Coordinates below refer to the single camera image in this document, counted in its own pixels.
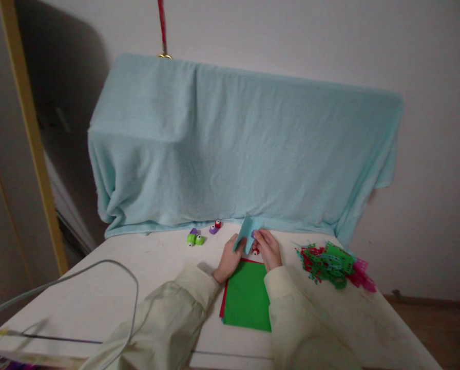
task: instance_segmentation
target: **white table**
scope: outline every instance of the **white table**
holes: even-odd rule
[[[142,300],[155,288],[172,280],[187,263],[215,268],[224,243],[240,230],[224,224],[203,246],[188,247],[189,230],[128,234],[102,243],[68,274],[106,258],[119,261],[136,275]],[[385,298],[348,283],[335,290],[329,282],[315,285],[302,270],[295,242],[324,245],[336,238],[325,234],[274,232],[280,242],[283,263],[309,296],[316,310],[330,317],[336,330],[349,343],[364,367],[390,369],[441,369]],[[261,256],[250,259],[262,261]],[[8,358],[49,366],[78,367],[132,312],[133,281],[113,265],[100,265],[39,295],[3,327],[27,334],[80,339],[64,340],[0,336],[0,354]],[[223,325],[218,317],[222,292],[204,323],[190,359],[191,367],[271,369],[271,335],[268,332]]]

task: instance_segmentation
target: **floor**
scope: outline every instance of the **floor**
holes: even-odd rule
[[[388,301],[444,370],[460,370],[460,308]]]

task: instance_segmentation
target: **gray cable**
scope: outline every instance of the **gray cable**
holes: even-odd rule
[[[115,354],[115,356],[113,356],[109,361],[107,361],[107,363],[105,365],[102,366],[102,368],[100,370],[105,370],[107,369],[121,354],[122,352],[125,350],[125,348],[127,347],[127,345],[129,344],[129,342],[131,341],[131,337],[132,337],[132,332],[134,331],[134,321],[136,319],[136,306],[138,305],[138,293],[139,293],[139,283],[138,283],[138,279],[136,279],[136,277],[134,276],[134,274],[131,272],[131,270],[129,270],[127,267],[125,267],[123,264],[117,262],[117,261],[114,261],[114,260],[101,260],[101,261],[98,261],[98,262],[95,262],[93,265],[91,266],[88,266],[86,268],[84,268],[83,270],[81,271],[78,271],[78,272],[75,272],[74,274],[71,274],[69,276],[66,276],[66,277],[63,277],[57,281],[54,281],[54,282],[50,282],[50,283],[47,283],[45,285],[42,285],[38,288],[35,288],[35,289],[32,289],[32,290],[29,290],[23,294],[20,294],[18,295],[17,297],[14,297],[13,299],[10,299],[8,300],[7,302],[3,303],[0,305],[0,311],[2,311],[3,309],[6,309],[8,308],[9,306],[12,306],[13,304],[21,301],[22,299],[26,298],[26,297],[29,297],[31,295],[34,295],[34,294],[37,294],[37,293],[40,293],[41,291],[47,289],[48,287],[51,287],[53,285],[56,285],[56,284],[59,284],[59,283],[62,283],[66,280],[69,280],[69,279],[72,279],[73,277],[75,276],[78,276],[79,274],[82,274],[83,272],[86,272],[88,271],[89,269],[99,265],[99,264],[102,264],[102,263],[111,263],[111,264],[114,264],[114,265],[117,265],[119,266],[120,268],[122,268],[124,271],[126,271],[129,276],[134,280],[134,282],[136,283],[136,296],[135,296],[135,299],[134,299],[134,309],[132,310],[132,320],[131,320],[131,327],[129,328],[129,334],[127,335],[127,338],[126,338],[126,341],[124,342],[124,345],[122,346],[122,348]]]

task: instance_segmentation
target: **light blue blanket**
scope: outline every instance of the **light blue blanket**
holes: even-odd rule
[[[347,248],[391,183],[402,110],[391,92],[122,55],[89,129],[105,236],[249,213]]]

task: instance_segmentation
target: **sleeve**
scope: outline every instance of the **sleeve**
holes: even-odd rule
[[[182,369],[220,285],[194,266],[138,304],[134,335],[109,370]],[[80,370],[97,370],[123,346],[130,320],[115,329]]]
[[[361,369],[352,350],[317,317],[284,266],[264,278],[275,369]]]

